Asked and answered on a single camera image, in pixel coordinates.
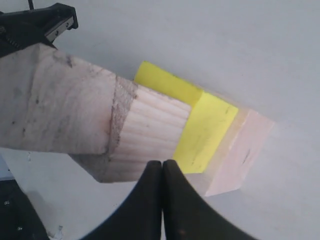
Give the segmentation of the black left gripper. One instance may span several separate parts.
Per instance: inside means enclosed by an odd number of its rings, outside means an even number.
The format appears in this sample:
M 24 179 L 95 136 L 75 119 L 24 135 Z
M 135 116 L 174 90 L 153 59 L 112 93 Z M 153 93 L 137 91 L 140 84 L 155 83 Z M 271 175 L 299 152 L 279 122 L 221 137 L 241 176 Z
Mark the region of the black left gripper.
M 58 36 L 78 27 L 76 9 L 62 3 L 35 9 L 30 2 L 29 10 L 1 12 L 0 56 L 3 58 L 38 43 L 53 48 Z

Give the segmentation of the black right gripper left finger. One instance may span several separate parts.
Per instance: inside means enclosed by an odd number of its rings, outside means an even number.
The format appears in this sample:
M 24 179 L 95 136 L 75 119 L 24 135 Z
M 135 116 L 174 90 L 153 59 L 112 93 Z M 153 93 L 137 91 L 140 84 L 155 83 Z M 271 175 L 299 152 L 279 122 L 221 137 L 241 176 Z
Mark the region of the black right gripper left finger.
M 118 209 L 85 240 L 159 240 L 162 230 L 162 163 L 149 161 Z

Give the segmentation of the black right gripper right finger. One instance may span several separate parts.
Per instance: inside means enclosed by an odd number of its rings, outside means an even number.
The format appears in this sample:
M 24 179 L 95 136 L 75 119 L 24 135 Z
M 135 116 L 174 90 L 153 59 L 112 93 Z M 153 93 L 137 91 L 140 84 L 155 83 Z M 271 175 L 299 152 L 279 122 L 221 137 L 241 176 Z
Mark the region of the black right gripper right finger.
M 163 216 L 167 240 L 251 240 L 212 209 L 190 185 L 178 164 L 162 167 Z

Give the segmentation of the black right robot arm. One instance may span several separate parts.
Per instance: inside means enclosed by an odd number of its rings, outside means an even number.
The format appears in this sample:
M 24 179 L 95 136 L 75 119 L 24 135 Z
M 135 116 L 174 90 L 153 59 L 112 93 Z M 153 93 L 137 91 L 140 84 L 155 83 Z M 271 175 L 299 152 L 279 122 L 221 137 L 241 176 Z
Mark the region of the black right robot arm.
M 194 190 L 174 160 L 149 161 L 119 208 L 87 240 L 249 240 Z M 0 237 L 46 240 L 47 232 L 14 180 L 0 184 Z

